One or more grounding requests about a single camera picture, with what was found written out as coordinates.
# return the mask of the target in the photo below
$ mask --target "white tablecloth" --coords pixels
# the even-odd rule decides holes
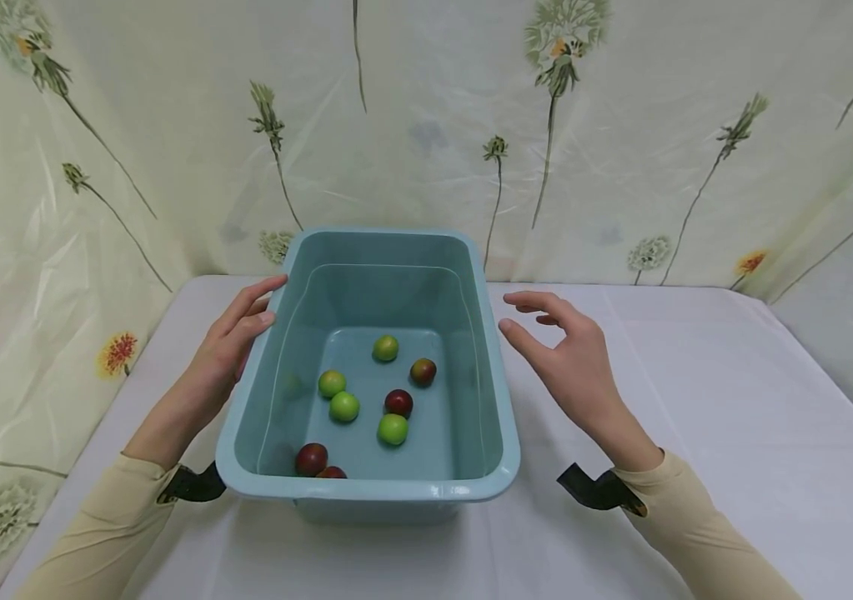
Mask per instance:
[[[175,298],[108,415],[0,590],[10,598],[99,473],[188,364],[249,277],[199,277]],[[853,598],[853,407],[760,302],[715,289],[491,284],[497,318],[536,327],[504,292],[551,290],[601,324],[624,399],[656,442],[690,461],[717,505],[804,598]],[[522,468],[503,497],[434,528],[301,522],[291,506],[180,502],[126,598],[367,600],[689,598],[618,511],[554,482],[609,462],[503,341]],[[218,422],[184,462],[212,459]]]

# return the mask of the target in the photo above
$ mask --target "black strap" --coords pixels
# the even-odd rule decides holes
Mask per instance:
[[[225,491],[226,485],[219,478],[216,461],[212,461],[199,475],[188,467],[180,466],[173,479],[169,480],[169,485],[159,494],[158,501],[166,504],[180,498],[187,502],[209,502]]]
[[[593,481],[590,475],[573,462],[557,478],[560,486],[579,504],[597,511],[609,511],[618,506],[640,517],[646,517],[646,505],[611,470]]]

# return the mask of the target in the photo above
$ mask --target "light blue plastic tub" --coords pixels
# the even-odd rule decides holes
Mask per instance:
[[[219,435],[226,486],[293,500],[320,523],[439,523],[506,491],[519,438],[476,246],[439,230],[314,229],[293,240],[284,267],[276,323],[253,344]],[[399,357],[383,364],[371,352],[387,333]],[[409,381],[421,357],[438,367],[427,389]],[[327,368],[360,399],[356,421],[328,416],[317,390]],[[395,388],[413,394],[414,410],[406,443],[388,447],[376,430]],[[310,442],[349,479],[296,476]]]

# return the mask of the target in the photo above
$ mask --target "curtain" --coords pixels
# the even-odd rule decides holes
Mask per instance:
[[[0,582],[182,284],[360,225],[765,299],[853,398],[853,2],[0,0]]]

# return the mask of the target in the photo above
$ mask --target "beige sleeve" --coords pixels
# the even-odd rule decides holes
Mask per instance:
[[[157,498],[175,472],[120,455],[15,598],[120,598],[173,511]]]
[[[690,465],[665,455],[651,472],[614,473],[646,504],[646,517],[626,511],[630,522],[679,571],[697,600],[800,600],[716,510]]]

